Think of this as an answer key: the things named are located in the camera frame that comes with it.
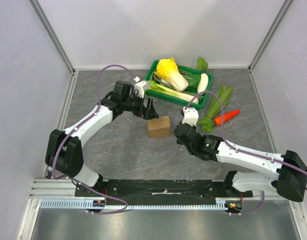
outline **white radish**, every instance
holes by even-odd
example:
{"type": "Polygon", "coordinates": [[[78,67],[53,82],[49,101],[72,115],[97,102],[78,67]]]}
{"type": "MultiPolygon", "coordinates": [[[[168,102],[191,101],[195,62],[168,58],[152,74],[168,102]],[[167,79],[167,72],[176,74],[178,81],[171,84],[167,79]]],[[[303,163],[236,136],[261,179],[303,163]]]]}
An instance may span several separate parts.
{"type": "Polygon", "coordinates": [[[200,82],[198,83],[197,93],[201,93],[203,91],[206,91],[208,83],[209,83],[208,75],[205,74],[205,73],[202,73],[200,82]]]}

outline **robotic arm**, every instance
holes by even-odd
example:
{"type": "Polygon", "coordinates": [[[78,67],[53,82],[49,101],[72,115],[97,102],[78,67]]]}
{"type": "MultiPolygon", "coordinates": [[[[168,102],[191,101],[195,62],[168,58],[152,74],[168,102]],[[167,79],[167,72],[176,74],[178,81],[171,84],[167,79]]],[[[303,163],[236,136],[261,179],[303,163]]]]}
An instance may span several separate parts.
{"type": "MultiPolygon", "coordinates": [[[[113,121],[124,111],[132,112],[135,116],[145,120],[158,118],[152,98],[149,98],[147,106],[144,106],[145,90],[148,87],[147,81],[136,83],[134,89],[129,82],[117,81],[113,91],[101,100],[101,107],[98,112],[96,112],[98,108],[96,105],[87,116],[73,126],[64,131],[55,129],[50,134],[45,163],[50,167],[53,165],[56,151],[61,142],[75,129],[75,132],[68,138],[60,151],[55,169],[90,187],[101,185],[103,177],[85,166],[82,148],[100,128],[113,121]],[[77,125],[90,115],[95,116],[80,128],[77,128],[77,125]]],[[[240,193],[247,191],[277,191],[279,195],[288,200],[303,201],[307,184],[306,175],[280,163],[257,157],[266,156],[278,159],[307,171],[306,165],[297,153],[288,150],[285,155],[281,155],[279,153],[261,152],[230,143],[235,147],[235,149],[232,149],[221,137],[202,136],[196,132],[199,115],[195,108],[186,109],[184,107],[182,113],[184,118],[181,124],[175,128],[174,135],[177,138],[177,143],[184,145],[191,155],[204,161],[230,163],[255,171],[251,173],[230,171],[222,186],[228,196],[239,196],[240,193]],[[241,153],[237,149],[257,154],[257,156],[241,153]]]]}

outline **green basket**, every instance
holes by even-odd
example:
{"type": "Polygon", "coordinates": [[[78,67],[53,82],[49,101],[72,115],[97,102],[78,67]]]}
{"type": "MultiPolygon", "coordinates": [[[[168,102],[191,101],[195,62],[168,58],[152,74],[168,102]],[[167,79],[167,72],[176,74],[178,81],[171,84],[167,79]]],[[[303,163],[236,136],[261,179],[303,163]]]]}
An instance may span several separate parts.
{"type": "MultiPolygon", "coordinates": [[[[147,76],[145,77],[145,80],[149,81],[150,76],[156,70],[158,63],[159,63],[158,60],[153,62],[147,76]]],[[[186,71],[186,72],[191,73],[191,74],[201,74],[201,71],[190,68],[190,67],[186,67],[186,66],[180,66],[179,65],[178,69],[186,71]]],[[[213,82],[213,75],[211,75],[209,73],[207,73],[207,75],[208,75],[208,78],[209,78],[209,82],[208,82],[208,86],[207,86],[206,90],[209,90],[210,86],[212,85],[212,82],[213,82]]],[[[190,89],[187,89],[186,91],[188,91],[190,93],[197,93],[197,91],[190,90],[190,89]]],[[[187,104],[189,103],[188,101],[182,100],[180,98],[177,98],[177,97],[174,97],[174,96],[169,96],[169,95],[166,95],[166,94],[163,94],[163,93],[160,93],[160,92],[156,92],[156,91],[147,90],[147,91],[145,91],[145,94],[150,96],[150,97],[162,99],[162,100],[165,100],[167,102],[171,102],[171,103],[178,104],[178,105],[181,105],[181,106],[187,106],[187,104]]],[[[202,109],[204,107],[205,103],[206,103],[207,96],[208,96],[207,93],[203,94],[203,99],[200,100],[198,102],[198,104],[192,103],[190,105],[190,107],[194,107],[196,110],[202,109]]]]}

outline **gray floor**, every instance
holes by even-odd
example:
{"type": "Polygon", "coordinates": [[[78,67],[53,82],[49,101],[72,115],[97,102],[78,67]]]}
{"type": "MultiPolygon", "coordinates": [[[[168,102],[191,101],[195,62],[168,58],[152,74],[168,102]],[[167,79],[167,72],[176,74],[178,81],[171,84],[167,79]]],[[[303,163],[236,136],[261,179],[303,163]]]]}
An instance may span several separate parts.
{"type": "MultiPolygon", "coordinates": [[[[148,70],[134,70],[144,79],[148,70]]],[[[247,69],[210,69],[213,75],[211,91],[221,83],[234,86],[225,111],[240,109],[241,113],[225,123],[227,138],[238,144],[260,151],[271,152],[271,144],[247,69]]],[[[75,85],[66,126],[69,127],[88,114],[97,103],[96,79],[98,71],[80,71],[75,85]]],[[[113,90],[117,80],[133,82],[124,70],[108,70],[100,82],[102,96],[113,90]]],[[[202,118],[211,97],[199,111],[202,118]]],[[[182,107],[154,98],[154,107],[160,117],[169,116],[173,128],[182,119],[182,107]]],[[[220,128],[213,132],[220,136],[220,128]]],[[[106,179],[217,179],[223,180],[228,171],[246,171],[242,167],[202,161],[190,155],[184,146],[176,144],[173,135],[149,139],[145,120],[130,112],[116,118],[100,129],[83,148],[87,166],[106,179]]]]}
{"type": "MultiPolygon", "coordinates": [[[[244,201],[244,209],[259,203],[244,201]]],[[[284,202],[255,214],[206,210],[130,210],[91,215],[83,209],[40,209],[32,240],[300,240],[284,202]]]]}

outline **gray tabletop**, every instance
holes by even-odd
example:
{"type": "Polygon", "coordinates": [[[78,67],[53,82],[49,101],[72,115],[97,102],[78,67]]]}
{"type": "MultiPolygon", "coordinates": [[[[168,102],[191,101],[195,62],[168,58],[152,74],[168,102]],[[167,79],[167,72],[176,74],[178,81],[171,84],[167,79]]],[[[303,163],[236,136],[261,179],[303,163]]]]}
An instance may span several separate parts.
{"type": "MultiPolygon", "coordinates": [[[[144,79],[148,70],[133,70],[144,79]]],[[[223,83],[234,86],[225,111],[240,109],[234,119],[224,124],[228,140],[245,147],[271,152],[272,147],[266,131],[256,93],[247,69],[210,69],[213,75],[211,91],[216,92],[223,83]]],[[[72,96],[66,127],[86,114],[97,103],[96,79],[98,71],[80,71],[72,96]]],[[[124,70],[107,70],[100,81],[100,94],[113,90],[117,80],[133,82],[124,70]]],[[[212,97],[199,111],[202,118],[212,97]]],[[[182,119],[182,106],[160,99],[153,99],[160,117],[169,116],[174,129],[182,119]]],[[[206,134],[197,127],[198,132],[206,134]]],[[[220,127],[212,133],[220,136],[220,127]]],[[[214,179],[223,180],[228,171],[247,172],[247,169],[227,163],[202,161],[190,155],[184,146],[176,144],[176,138],[149,139],[145,120],[125,112],[113,122],[100,129],[83,147],[84,161],[105,179],[214,179]]]]}

